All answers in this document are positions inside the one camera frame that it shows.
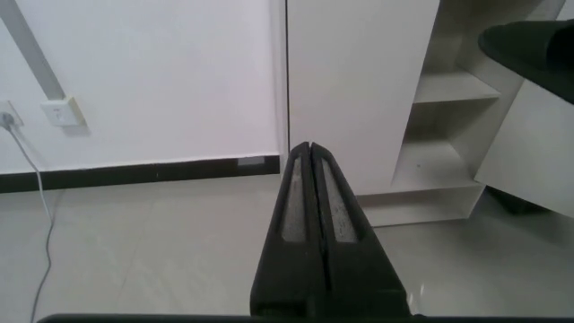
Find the white wardrobe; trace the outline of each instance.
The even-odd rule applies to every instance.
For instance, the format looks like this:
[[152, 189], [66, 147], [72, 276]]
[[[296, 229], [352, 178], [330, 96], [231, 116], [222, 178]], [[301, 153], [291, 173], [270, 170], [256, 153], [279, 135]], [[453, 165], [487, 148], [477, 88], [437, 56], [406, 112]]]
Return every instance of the white wardrobe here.
[[329, 149], [374, 226], [468, 217], [524, 81], [477, 37], [563, 3], [287, 0], [289, 146]]

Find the wall socket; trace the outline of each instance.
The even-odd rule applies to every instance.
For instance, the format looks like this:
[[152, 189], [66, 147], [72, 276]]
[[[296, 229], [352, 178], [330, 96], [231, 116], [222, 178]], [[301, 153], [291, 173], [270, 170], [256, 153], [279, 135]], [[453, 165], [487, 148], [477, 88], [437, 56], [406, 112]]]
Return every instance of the wall socket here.
[[85, 124], [82, 112], [73, 97], [63, 100], [49, 100], [40, 104], [40, 107], [44, 110], [52, 126], [69, 127]]
[[0, 112], [10, 113], [12, 115], [12, 117], [14, 117], [14, 125], [15, 126], [18, 126], [18, 127], [24, 126], [24, 123], [20, 119], [20, 116], [18, 116], [18, 113], [16, 113], [16, 110], [14, 109], [14, 107], [12, 106], [12, 103], [10, 103], [10, 101], [0, 100]]

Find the white tile floor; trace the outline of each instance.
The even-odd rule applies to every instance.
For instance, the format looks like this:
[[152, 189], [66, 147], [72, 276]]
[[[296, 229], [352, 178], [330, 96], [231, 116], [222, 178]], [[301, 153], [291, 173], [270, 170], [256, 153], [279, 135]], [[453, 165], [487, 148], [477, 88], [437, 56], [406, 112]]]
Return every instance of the white tile floor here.
[[[39, 313], [248, 315], [278, 176], [49, 191], [54, 265]], [[46, 265], [37, 192], [0, 195], [0, 321], [26, 322]], [[426, 315], [574, 316], [574, 221], [509, 217], [376, 232]]]

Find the cabinet door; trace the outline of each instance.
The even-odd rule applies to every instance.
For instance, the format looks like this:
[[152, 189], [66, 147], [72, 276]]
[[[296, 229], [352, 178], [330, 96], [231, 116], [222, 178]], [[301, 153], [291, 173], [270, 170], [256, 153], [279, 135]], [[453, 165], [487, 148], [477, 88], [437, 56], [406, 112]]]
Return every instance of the cabinet door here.
[[574, 216], [574, 106], [525, 81], [476, 180]]
[[325, 146], [355, 194], [390, 187], [438, 6], [287, 2], [290, 146]]

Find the white shelf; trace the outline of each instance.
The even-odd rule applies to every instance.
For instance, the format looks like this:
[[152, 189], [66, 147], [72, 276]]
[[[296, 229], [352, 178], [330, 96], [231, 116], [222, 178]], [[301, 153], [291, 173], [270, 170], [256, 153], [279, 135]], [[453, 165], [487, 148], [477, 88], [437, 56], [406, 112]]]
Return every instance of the white shelf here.
[[414, 103], [498, 98], [500, 93], [472, 74], [462, 70], [422, 74]]
[[465, 219], [483, 188], [450, 188], [359, 196], [370, 225], [385, 226]]
[[396, 163], [390, 192], [480, 186], [450, 143], [427, 137], [405, 140]]

